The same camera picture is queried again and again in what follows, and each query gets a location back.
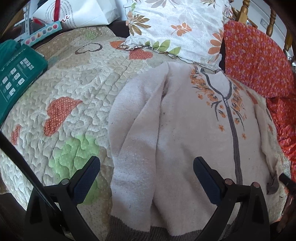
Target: wooden spindle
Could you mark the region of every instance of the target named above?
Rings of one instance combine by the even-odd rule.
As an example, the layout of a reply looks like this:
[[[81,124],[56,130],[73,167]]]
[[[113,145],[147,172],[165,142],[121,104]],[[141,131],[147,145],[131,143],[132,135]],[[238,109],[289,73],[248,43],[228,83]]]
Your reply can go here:
[[[269,25],[266,29],[266,34],[271,37],[272,36],[272,33],[274,31],[274,24],[276,22],[276,12],[270,8],[271,10],[271,13],[270,13],[270,19],[269,19]]]
[[[292,42],[293,42],[293,37],[291,32],[287,29],[287,34],[286,34],[286,38],[285,38],[285,46],[284,46],[284,50],[289,51],[289,49],[292,46]]]
[[[250,6],[250,0],[243,0],[242,8],[236,18],[236,21],[238,21],[240,23],[246,23],[246,21],[248,19],[249,6]]]

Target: pillow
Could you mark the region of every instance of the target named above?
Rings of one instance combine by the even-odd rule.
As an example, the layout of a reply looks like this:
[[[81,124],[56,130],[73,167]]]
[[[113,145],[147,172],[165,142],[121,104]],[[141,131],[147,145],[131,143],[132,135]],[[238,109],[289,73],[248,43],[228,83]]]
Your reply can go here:
[[[265,98],[294,93],[294,76],[283,50],[269,36],[243,23],[224,25],[226,74]]]
[[[126,50],[147,46],[186,62],[219,69],[228,0],[134,0],[127,14]]]

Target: icon on box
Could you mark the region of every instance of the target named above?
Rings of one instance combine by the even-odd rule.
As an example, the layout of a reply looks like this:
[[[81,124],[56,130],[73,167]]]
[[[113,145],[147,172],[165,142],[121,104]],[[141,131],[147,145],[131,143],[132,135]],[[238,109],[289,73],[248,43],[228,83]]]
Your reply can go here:
[[[19,77],[20,77],[20,73],[17,73],[17,74],[14,76],[14,79],[17,80]]]
[[[8,80],[8,78],[7,78],[7,76],[5,76],[5,78],[2,80],[2,83],[5,84],[7,80]]]
[[[10,88],[10,86],[11,86],[11,83],[8,82],[8,84],[5,86],[5,88],[8,90]]]
[[[12,89],[9,91],[10,96],[12,96],[14,92],[15,92],[15,88],[12,88]]]
[[[21,79],[19,80],[18,84],[21,85],[24,81],[25,81],[25,79],[24,79],[24,78],[21,78]]]
[[[11,74],[14,74],[15,72],[16,72],[16,68],[13,68],[13,69],[10,71]]]

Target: black cable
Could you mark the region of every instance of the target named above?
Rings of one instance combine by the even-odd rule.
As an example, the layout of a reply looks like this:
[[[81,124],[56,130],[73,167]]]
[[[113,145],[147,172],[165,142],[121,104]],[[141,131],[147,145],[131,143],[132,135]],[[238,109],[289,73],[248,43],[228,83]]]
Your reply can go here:
[[[16,164],[20,171],[26,176],[29,182],[33,185],[35,190],[38,192],[40,197],[47,203],[48,206],[55,212],[59,220],[63,220],[62,212],[47,194],[44,186],[36,177],[28,163],[25,161],[23,156],[17,151],[17,149],[10,143],[10,141],[0,131],[0,149]]]

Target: white wall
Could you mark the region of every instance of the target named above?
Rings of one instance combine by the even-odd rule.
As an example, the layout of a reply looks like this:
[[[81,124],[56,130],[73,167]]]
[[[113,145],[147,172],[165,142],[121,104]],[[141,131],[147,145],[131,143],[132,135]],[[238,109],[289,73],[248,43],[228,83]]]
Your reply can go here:
[[[242,7],[242,1],[243,0],[234,0],[231,5],[236,10],[240,10]],[[261,25],[261,19],[264,19],[269,24],[270,7],[263,0],[251,0],[248,18],[258,26],[260,31],[266,33],[266,29]],[[286,33],[287,29],[284,23],[277,16],[271,38],[281,47],[281,49],[283,49],[285,45]]]

